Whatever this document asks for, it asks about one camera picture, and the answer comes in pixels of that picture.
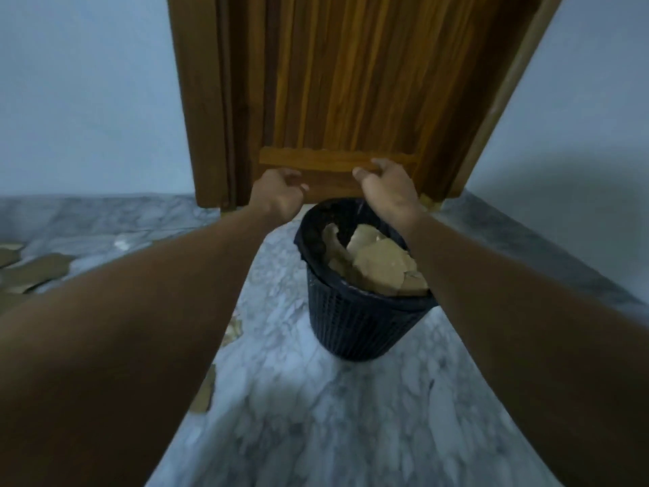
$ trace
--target white wall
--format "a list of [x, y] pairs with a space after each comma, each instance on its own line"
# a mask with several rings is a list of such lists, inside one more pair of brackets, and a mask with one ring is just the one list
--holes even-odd
[[0, 195], [192, 191], [166, 0], [0, 0]]
[[649, 302], [649, 0], [564, 0], [468, 189]]

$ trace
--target marble floor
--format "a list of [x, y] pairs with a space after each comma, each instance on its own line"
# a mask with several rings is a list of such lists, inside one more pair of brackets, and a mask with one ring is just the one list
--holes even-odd
[[[469, 193], [436, 215], [649, 321], [632, 296]], [[74, 277], [218, 218], [188, 196], [0, 199], [0, 240], [27, 243], [24, 258], [72, 254]], [[236, 309], [243, 335], [214, 359], [212, 408], [185, 417], [149, 487], [558, 485], [440, 308], [373, 362], [343, 362], [317, 343], [298, 224], [262, 245]]]

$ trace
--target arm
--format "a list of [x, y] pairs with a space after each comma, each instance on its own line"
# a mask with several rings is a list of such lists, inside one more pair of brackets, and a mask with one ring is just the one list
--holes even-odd
[[292, 174], [267, 171], [244, 209], [0, 319], [3, 485], [144, 485], [264, 237], [302, 206], [300, 189], [282, 178]]
[[649, 457], [649, 332], [421, 212], [403, 169], [354, 176], [404, 237], [500, 401], [566, 486], [638, 485]]

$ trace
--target black trash can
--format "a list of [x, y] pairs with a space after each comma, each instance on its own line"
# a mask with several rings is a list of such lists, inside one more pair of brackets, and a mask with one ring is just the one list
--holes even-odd
[[338, 226], [346, 246], [359, 224], [369, 224], [407, 249], [396, 230], [382, 221], [363, 199], [327, 200], [309, 210], [295, 244], [307, 264], [311, 327], [322, 346], [346, 360], [361, 362], [382, 356], [428, 311], [437, 306], [433, 294], [387, 297], [367, 292], [331, 270], [325, 263], [322, 230]]

